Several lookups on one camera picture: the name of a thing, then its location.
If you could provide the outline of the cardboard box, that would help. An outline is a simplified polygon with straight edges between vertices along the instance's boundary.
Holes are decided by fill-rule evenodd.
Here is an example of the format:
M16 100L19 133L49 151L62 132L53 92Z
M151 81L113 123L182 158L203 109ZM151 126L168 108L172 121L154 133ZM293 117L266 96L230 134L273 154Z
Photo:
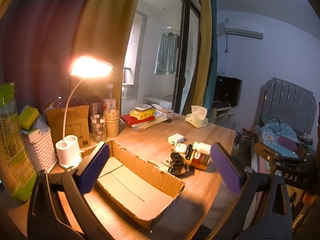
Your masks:
M185 183L114 140L105 144L110 156L97 184L137 224L151 230L180 197Z

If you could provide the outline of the white pill bottle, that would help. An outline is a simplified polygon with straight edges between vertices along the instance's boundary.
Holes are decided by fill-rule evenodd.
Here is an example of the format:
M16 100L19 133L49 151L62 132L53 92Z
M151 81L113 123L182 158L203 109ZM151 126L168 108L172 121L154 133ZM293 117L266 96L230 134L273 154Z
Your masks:
M211 145L205 144L203 142L194 142L193 143L193 150L199 153L210 155Z

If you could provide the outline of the orange tin can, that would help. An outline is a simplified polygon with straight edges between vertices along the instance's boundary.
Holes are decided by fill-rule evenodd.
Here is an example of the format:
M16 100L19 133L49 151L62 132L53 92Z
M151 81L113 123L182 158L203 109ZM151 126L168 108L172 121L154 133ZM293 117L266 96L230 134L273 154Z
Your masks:
M190 167L196 168L198 170L206 171L208 164L210 162L210 155L193 151L190 159L187 160L187 163Z

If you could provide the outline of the wristwatch with black strap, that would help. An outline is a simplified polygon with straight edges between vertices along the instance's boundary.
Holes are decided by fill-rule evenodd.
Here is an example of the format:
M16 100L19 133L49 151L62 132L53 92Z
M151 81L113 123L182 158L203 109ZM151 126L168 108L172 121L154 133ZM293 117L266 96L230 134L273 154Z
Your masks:
M189 166L186 160L177 152L172 152L169 162L168 172L176 177L181 177L189 172Z

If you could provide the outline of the white power adapter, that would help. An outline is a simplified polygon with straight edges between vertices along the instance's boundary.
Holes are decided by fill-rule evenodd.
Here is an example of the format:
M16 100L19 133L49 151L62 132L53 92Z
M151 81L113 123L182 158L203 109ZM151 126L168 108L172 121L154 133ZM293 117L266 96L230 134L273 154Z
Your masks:
M175 133L168 137L168 143L170 143L173 146L176 146L177 144L182 142L184 142L184 136L179 133Z

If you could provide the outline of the white earbuds case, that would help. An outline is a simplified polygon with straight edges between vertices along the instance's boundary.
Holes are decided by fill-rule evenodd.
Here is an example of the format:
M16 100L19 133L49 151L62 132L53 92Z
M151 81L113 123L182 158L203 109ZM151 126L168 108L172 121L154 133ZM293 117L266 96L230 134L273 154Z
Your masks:
M188 145L183 144L183 143L178 143L175 146L175 152L180 153L180 154L186 154L187 149L188 149Z

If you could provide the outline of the white desk lamp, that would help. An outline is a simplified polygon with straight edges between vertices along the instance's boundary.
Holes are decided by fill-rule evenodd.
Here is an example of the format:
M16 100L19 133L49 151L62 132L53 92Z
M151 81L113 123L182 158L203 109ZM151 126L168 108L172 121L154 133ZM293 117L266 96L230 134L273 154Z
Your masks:
M62 138L55 143L59 165L64 169L77 167L81 163L80 148L86 146L89 140L88 106L70 107L72 96L85 79L106 77L112 69L113 64L90 56L80 56L71 64L70 76L77 77L79 81L66 101Z

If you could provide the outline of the white perforated plastic basket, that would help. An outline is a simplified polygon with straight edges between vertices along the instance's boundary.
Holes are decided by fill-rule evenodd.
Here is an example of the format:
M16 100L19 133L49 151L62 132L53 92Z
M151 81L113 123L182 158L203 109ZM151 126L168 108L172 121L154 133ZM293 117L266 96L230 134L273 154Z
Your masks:
M50 173L57 163L51 130L49 129L44 134L42 134L39 129L34 129L30 132L23 130L22 138L36 173L39 173L40 171Z

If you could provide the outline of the floral glass jar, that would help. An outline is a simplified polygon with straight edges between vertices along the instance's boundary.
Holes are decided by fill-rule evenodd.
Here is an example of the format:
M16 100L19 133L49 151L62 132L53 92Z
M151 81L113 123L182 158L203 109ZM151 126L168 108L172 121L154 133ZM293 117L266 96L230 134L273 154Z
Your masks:
M91 116L92 139L94 142L101 142L107 139L105 119L99 114Z

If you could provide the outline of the brown lamp packaging box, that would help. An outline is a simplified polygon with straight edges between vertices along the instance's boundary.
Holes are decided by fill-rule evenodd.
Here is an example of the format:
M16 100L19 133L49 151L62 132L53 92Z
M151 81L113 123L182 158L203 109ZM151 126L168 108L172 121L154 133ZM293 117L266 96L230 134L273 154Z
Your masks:
M46 110L48 125L51 129L53 144L62 139L64 108L52 108ZM90 145L88 127L89 106L68 107L65 135L78 137L80 148Z

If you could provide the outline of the grey headboard bed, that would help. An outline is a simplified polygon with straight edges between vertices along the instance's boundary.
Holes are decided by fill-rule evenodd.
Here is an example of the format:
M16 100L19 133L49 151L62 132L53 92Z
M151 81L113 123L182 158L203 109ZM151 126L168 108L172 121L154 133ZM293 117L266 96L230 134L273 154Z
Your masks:
M258 142L284 157L297 159L295 152L278 144L278 138L299 142L298 135L311 134L315 116L313 92L274 77L261 87L259 94L254 118Z

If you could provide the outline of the stack of paper cups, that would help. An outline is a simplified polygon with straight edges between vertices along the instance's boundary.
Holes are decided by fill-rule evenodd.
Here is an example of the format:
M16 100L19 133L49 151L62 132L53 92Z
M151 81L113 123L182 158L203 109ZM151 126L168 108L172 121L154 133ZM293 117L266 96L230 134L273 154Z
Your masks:
M105 109L104 119L106 122L107 136L114 138L119 133L120 112L116 109Z

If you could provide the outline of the stainless steel thermos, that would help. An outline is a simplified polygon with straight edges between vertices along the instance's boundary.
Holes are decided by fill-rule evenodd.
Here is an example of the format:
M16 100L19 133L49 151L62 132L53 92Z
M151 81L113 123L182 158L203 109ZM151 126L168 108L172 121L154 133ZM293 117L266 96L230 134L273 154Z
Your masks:
M103 105L100 102L94 102L89 104L88 123L91 124L92 117L99 114L100 118L103 117Z

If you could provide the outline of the clear plastic water bottle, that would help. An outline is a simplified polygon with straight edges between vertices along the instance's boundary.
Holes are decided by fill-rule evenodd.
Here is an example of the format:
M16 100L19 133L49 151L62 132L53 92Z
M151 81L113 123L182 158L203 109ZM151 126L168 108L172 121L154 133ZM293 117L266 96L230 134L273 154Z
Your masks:
M106 85L106 95L103 98L103 110L107 109L116 109L116 99L113 95L113 85L107 84Z

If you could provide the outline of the yellow wet wipes pack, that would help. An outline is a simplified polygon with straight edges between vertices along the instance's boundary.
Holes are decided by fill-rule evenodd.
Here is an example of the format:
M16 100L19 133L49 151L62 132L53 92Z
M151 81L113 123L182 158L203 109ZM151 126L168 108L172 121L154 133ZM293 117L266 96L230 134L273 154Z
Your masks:
M151 116L154 116L154 114L155 114L155 110L153 108L150 108L144 111L133 109L130 111L129 116L136 118L137 120L144 120Z

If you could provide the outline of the grey case on wipes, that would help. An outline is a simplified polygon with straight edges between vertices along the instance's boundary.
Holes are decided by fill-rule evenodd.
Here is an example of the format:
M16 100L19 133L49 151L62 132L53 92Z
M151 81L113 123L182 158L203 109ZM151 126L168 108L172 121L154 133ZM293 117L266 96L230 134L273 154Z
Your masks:
M137 111L146 111L148 109L152 109L152 106L148 105L148 104L142 104L142 105L135 107L135 110L137 110Z

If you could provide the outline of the black television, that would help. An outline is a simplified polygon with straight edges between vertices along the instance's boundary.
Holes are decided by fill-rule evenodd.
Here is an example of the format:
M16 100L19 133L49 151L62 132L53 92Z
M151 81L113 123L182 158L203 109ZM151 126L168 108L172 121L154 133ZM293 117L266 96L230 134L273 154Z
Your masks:
M242 80L218 75L216 78L214 103L227 103L238 106L242 89Z

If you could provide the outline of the tissue pack with tissue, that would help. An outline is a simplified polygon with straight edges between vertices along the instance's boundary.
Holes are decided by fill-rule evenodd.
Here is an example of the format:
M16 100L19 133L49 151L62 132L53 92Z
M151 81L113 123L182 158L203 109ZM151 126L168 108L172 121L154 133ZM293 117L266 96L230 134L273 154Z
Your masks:
M185 122L196 128L203 128L208 125L207 109L202 106L192 105L191 113L185 116Z

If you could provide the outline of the white small boxes pile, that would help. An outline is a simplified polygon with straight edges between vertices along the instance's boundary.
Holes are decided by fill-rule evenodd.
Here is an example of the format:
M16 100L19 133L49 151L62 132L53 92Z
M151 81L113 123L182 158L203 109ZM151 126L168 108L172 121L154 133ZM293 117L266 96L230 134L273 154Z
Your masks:
M152 103L151 105L155 109L155 117L170 118L174 116L174 112L171 109L164 108L154 103Z

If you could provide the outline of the yellow curtain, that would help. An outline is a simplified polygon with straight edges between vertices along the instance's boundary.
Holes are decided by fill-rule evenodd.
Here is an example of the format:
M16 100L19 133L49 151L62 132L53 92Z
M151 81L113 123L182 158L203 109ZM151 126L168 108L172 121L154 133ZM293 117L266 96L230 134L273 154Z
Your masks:
M76 90L79 98L106 96L106 85L113 85L117 108L121 108L123 68L133 19L139 0L85 0L76 26L72 56L91 56L113 64L111 74L86 79Z

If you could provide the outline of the hanging grey clothes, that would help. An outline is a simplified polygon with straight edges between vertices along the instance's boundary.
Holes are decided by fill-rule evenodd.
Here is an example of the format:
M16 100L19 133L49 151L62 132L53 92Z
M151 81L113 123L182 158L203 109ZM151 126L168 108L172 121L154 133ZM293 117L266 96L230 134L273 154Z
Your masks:
M179 35L173 33L163 33L161 35L157 50L155 75L170 75L176 73L179 41Z

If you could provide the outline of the white air conditioner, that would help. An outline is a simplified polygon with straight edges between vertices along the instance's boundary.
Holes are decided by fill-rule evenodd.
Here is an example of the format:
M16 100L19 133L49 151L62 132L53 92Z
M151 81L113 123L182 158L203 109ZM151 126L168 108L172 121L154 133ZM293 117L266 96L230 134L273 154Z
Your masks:
M260 23L244 20L228 20L217 24L217 34L238 35L257 39L264 38L264 28Z

